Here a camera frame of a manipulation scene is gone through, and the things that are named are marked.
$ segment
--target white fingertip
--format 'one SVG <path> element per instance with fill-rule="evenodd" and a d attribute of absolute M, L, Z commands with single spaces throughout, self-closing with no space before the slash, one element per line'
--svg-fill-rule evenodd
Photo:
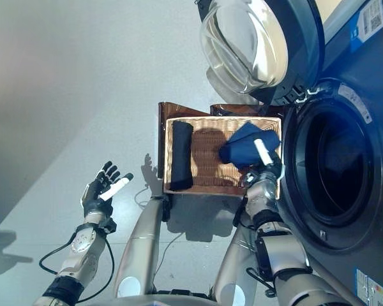
<path fill-rule="evenodd" d="M 261 160 L 264 165 L 272 164 L 273 160 L 269 157 L 268 150 L 261 139 L 254 140 L 255 148 L 257 148 L 258 154 L 260 154 Z"/>
<path fill-rule="evenodd" d="M 129 183 L 129 180 L 126 177 L 121 178 L 115 184 L 112 184 L 107 191 L 99 196 L 99 198 L 103 201 L 111 199 L 111 197 L 117 194 L 117 192 L 121 190 L 127 183 Z"/>

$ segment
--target wicker basket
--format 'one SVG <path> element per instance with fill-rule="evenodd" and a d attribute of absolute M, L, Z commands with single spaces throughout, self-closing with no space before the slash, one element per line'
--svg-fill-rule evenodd
<path fill-rule="evenodd" d="M 180 120 L 193 126 L 191 136 L 191 174 L 193 186 L 183 191 L 171 191 L 173 122 Z M 233 164 L 223 164 L 218 158 L 220 147 L 247 121 L 263 130 L 276 131 L 281 139 L 281 119 L 270 117 L 183 117 L 166 121 L 164 191 L 180 194 L 245 194 L 243 176 Z M 281 146 L 276 149 L 281 156 Z"/>

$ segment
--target wire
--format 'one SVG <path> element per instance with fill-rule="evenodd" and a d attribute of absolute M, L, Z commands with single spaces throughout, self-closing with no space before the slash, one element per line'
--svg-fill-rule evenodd
<path fill-rule="evenodd" d="M 161 257 L 161 260 L 160 260 L 160 264 L 158 266 L 158 268 L 156 269 L 156 272 L 154 273 L 154 276 L 153 276 L 153 282 L 154 282 L 154 278 L 156 277 L 156 275 L 158 274 L 159 270 L 160 270 L 160 267 L 161 267 L 161 264 L 163 263 L 163 260 L 165 259 L 165 255 L 166 255 L 166 252 L 167 250 L 169 249 L 170 245 L 175 242 L 181 235 L 183 235 L 184 233 L 180 233 L 178 234 L 178 236 L 174 237 L 172 241 L 169 242 L 169 244 L 166 246 L 164 252 L 163 252 L 163 256 Z"/>
<path fill-rule="evenodd" d="M 110 255 L 110 260 L 112 261 L 112 271 L 110 272 L 110 276 L 109 276 L 109 280 L 108 282 L 95 294 L 83 299 L 83 300 L 79 300 L 77 303 L 82 303 L 82 302 L 86 302 L 94 297 L 96 297 L 98 294 L 100 294 L 103 290 L 105 290 L 106 287 L 108 287 L 108 285 L 110 284 L 113 276 L 114 276 L 114 272 L 115 272 L 115 259 L 114 259 L 114 255 L 112 253 L 112 249 L 110 248 L 110 244 L 107 240 L 107 237 L 104 238 L 104 241 L 105 243 L 107 244 L 107 247 L 108 247 L 108 251 L 109 251 L 109 255 Z"/>
<path fill-rule="evenodd" d="M 64 244 L 64 245 L 60 246 L 59 248 L 57 248 L 57 249 L 55 249 L 55 250 L 49 252 L 47 255 L 44 255 L 44 257 L 42 257 L 42 259 L 40 259 L 40 261 L 38 262 L 40 268 L 43 269 L 43 270 L 45 270 L 45 271 L 47 271 L 48 273 L 57 275 L 58 273 L 57 273 L 56 271 L 54 271 L 54 270 L 51 270 L 50 268 L 47 268 L 47 267 L 43 264 L 43 261 L 45 261 L 45 260 L 46 260 L 48 257 L 50 257 L 51 255 L 54 255 L 55 253 L 61 251 L 62 249 L 65 249 L 67 246 L 69 246 L 69 245 L 73 242 L 75 236 L 77 236 L 77 233 L 76 233 L 76 232 L 75 232 L 74 234 L 71 235 L 71 238 L 69 239 L 69 241 L 68 241 L 66 244 Z"/>
<path fill-rule="evenodd" d="M 248 228 L 249 230 L 255 231 L 255 228 L 252 225 L 245 225 L 244 223 L 241 222 L 241 220 L 240 220 L 240 224 L 244 228 Z"/>
<path fill-rule="evenodd" d="M 251 276 L 256 281 L 259 281 L 261 284 L 263 284 L 265 287 L 267 287 L 269 290 L 271 290 L 276 295 L 275 288 L 272 287 L 271 285 L 269 285 L 264 279 L 262 279 L 261 276 L 259 276 L 257 274 L 257 271 L 255 271 L 254 268 L 247 268 L 247 269 L 245 269 L 245 271 L 247 272 L 247 274 L 249 276 Z"/>
<path fill-rule="evenodd" d="M 48 273 L 57 275 L 58 273 L 57 273 L 56 271 L 54 271 L 54 270 L 51 270 L 50 268 L 47 268 L 47 267 L 43 264 L 43 261 L 46 260 L 46 259 L 47 259 L 48 257 L 50 257 L 51 255 L 54 255 L 55 253 L 61 251 L 62 249 L 65 249 L 67 246 L 69 246 L 69 245 L 73 242 L 75 236 L 77 236 L 77 232 L 75 232 L 74 234 L 72 234 L 71 238 L 69 239 L 69 241 L 68 241 L 66 244 L 60 246 L 59 248 L 57 248 L 57 249 L 55 249 L 55 250 L 49 252 L 47 255 L 45 255 L 44 257 L 42 257 L 42 259 L 40 259 L 40 262 L 38 263 L 39 266 L 40 266 L 40 268 L 44 269 L 44 270 L 47 271 Z M 106 245 L 107 245 L 107 247 L 108 247 L 108 251 L 109 251 L 109 255 L 110 255 L 110 260 L 111 260 L 111 262 L 112 262 L 112 271 L 111 271 L 111 273 L 110 273 L 109 280 L 108 280 L 108 282 L 106 283 L 106 285 L 104 285 L 104 286 L 103 286 L 97 293 L 95 293 L 95 294 L 93 294 L 93 295 L 91 295 L 91 296 L 89 296 L 89 297 L 87 297 L 87 298 L 85 298 L 85 299 L 83 299 L 83 300 L 79 300 L 77 303 L 86 302 L 86 301 L 88 301 L 88 300 L 90 300 L 90 299 L 96 297 L 96 296 L 97 296 L 98 294 L 100 294 L 103 290 L 105 290 L 106 287 L 108 287 L 108 285 L 110 284 L 110 282 L 111 282 L 111 280 L 112 280 L 112 278 L 113 278 L 113 276 L 114 276 L 114 272 L 115 272 L 115 259 L 114 259 L 114 255 L 113 255 L 113 253 L 112 253 L 112 249 L 110 248 L 110 244 L 109 244 L 107 238 L 104 237 L 103 239 L 104 239 L 104 241 L 105 241 L 105 243 L 106 243 Z"/>
<path fill-rule="evenodd" d="M 137 201 L 137 196 L 140 195 L 141 193 L 143 193 L 144 191 L 147 191 L 149 189 L 149 185 L 146 186 L 146 188 L 142 189 L 141 191 L 139 191 L 137 194 L 135 194 L 135 197 L 134 197 L 134 200 L 135 200 L 135 203 L 141 208 L 141 209 L 145 209 L 146 205 L 144 205 L 143 203 L 147 203 L 147 201 L 140 201 L 138 202 Z"/>

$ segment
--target metal bracket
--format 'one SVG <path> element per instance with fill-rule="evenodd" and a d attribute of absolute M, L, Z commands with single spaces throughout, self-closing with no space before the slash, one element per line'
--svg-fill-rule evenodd
<path fill-rule="evenodd" d="M 304 103 L 306 100 L 309 99 L 309 97 L 318 94 L 320 91 L 321 91 L 320 87 L 316 87 L 313 91 L 311 91 L 310 89 L 307 89 L 306 92 L 305 92 L 304 97 L 303 98 L 297 98 L 295 100 L 295 104 Z"/>

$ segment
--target barcode sticker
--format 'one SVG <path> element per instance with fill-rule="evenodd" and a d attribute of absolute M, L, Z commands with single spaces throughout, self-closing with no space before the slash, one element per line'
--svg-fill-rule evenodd
<path fill-rule="evenodd" d="M 357 20 L 358 38 L 364 43 L 383 28 L 382 0 L 371 0 L 360 11 Z"/>

